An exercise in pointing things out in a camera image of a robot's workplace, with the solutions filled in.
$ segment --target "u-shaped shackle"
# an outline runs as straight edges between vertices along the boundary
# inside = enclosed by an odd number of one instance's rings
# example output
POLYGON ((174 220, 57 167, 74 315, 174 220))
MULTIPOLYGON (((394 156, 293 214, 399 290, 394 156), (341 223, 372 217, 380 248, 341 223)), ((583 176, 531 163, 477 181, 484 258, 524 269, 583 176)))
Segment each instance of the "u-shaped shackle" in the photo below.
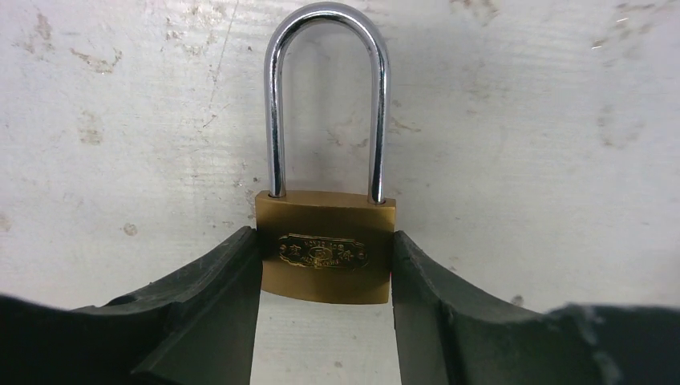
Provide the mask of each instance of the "u-shaped shackle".
POLYGON ((344 4, 319 2, 303 6, 288 16, 274 31, 265 56, 265 106, 269 159, 269 195, 285 196, 285 158, 283 110, 281 109, 281 72, 290 42, 305 28, 322 22, 342 24, 352 30, 366 46, 372 72, 370 113, 370 165, 368 201, 381 204, 385 134, 390 121, 390 60, 385 40, 375 24, 364 14, 344 4))

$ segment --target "embossed logo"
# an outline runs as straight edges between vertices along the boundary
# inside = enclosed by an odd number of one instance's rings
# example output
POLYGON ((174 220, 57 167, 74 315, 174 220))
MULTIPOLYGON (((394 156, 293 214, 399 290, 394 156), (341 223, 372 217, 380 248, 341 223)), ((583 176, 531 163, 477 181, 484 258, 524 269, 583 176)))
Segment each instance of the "embossed logo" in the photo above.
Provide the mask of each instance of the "embossed logo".
POLYGON ((353 239, 289 234, 278 240, 278 256, 291 265, 315 269, 360 269, 368 264, 365 245, 353 239))

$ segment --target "dirt mark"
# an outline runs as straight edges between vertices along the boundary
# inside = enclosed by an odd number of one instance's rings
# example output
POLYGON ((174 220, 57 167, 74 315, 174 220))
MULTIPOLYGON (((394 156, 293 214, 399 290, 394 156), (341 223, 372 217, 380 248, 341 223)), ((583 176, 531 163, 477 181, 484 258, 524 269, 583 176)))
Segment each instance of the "dirt mark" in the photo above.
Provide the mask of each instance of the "dirt mark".
POLYGON ((165 19, 165 41, 189 57, 203 56, 218 42, 216 28, 229 18, 227 13, 224 3, 190 6, 185 12, 165 19))
POLYGON ((367 145, 368 145, 368 138, 362 140, 362 143, 355 144, 354 146, 355 146, 356 148, 364 148, 364 147, 366 147, 367 145))
POLYGON ((645 128, 645 122, 618 124, 613 106, 605 104, 597 114, 597 127, 603 147, 622 150, 638 140, 645 128))
MULTIPOLYGON (((593 41, 591 49, 612 48, 621 52, 615 53, 628 60, 642 58, 642 36, 650 33, 657 25, 669 19, 669 12, 675 10, 674 2, 668 0, 660 5, 622 3, 614 7, 614 12, 600 38, 593 41)), ((607 60, 603 66, 612 67, 615 60, 607 60)))
POLYGON ((463 8, 472 13, 482 26, 487 26, 500 12, 491 0, 449 0, 449 4, 452 13, 463 8))
POLYGON ((38 60, 43 60, 44 54, 55 50, 55 46, 52 45, 52 26, 42 12, 38 12, 36 17, 38 21, 33 26, 33 31, 26 36, 26 40, 15 43, 14 46, 37 55, 38 60))
POLYGON ((510 303, 515 305, 515 306, 522 307, 524 305, 524 297, 522 297, 521 295, 518 294, 515 297, 512 297, 512 299, 510 300, 510 303))
POLYGON ((85 203, 85 200, 82 197, 79 197, 72 192, 65 192, 62 196, 62 201, 63 203, 75 206, 76 208, 82 206, 85 203))
POLYGON ((250 206, 248 219, 255 219, 255 192, 250 188, 245 190, 245 200, 248 202, 248 206, 250 206))
POLYGON ((114 58, 110 63, 108 60, 100 59, 92 55, 86 55, 82 52, 76 51, 73 48, 71 48, 69 51, 71 51, 72 55, 87 63, 87 65, 90 66, 94 72, 98 72, 100 74, 111 74, 115 65, 118 64, 118 62, 123 58, 123 52, 116 48, 113 49, 114 58))
POLYGON ((5 233, 9 232, 12 228, 12 221, 5 213, 0 213, 0 230, 5 233))
POLYGON ((413 128, 413 127, 407 126, 406 124, 401 123, 400 121, 398 121, 395 118, 392 118, 391 126, 392 126, 392 128, 390 128, 389 131, 393 132, 397 135, 401 135, 403 130, 410 131, 410 132, 421 132, 422 131, 420 128, 413 128))
POLYGON ((98 146, 103 142, 102 118, 91 111, 83 111, 78 123, 81 143, 98 146))
POLYGON ((123 232, 130 237, 134 237, 137 235, 137 226, 133 225, 132 223, 126 223, 123 226, 123 232))

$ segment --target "padlock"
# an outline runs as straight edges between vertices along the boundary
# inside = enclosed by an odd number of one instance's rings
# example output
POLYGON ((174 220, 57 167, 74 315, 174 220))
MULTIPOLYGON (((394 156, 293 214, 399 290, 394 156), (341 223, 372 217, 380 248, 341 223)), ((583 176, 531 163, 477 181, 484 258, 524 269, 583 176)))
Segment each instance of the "padlock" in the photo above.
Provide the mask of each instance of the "padlock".
POLYGON ((255 198, 263 255, 262 289, 315 302, 387 302, 396 201, 384 198, 382 187, 390 62, 377 27, 358 10, 337 3, 311 4, 292 13, 269 41, 265 103, 270 186, 255 198), (373 90, 367 198, 345 192, 285 189, 283 58, 300 31, 320 22, 348 27, 370 55, 373 90))

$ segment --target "white wall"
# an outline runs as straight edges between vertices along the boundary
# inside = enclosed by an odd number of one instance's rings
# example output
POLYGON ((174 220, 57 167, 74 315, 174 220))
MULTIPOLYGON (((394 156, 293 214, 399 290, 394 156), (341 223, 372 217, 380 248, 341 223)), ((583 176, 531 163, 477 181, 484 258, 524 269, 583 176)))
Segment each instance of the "white wall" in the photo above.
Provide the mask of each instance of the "white wall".
MULTIPOLYGON (((101 305, 254 225, 289 0, 0 3, 0 291, 101 305)), ((398 227, 489 293, 680 305, 680 2, 348 1, 391 54, 398 227)), ((370 64, 286 59, 291 188, 366 188, 370 64)), ((397 383, 391 308, 264 294, 253 383, 397 383)))

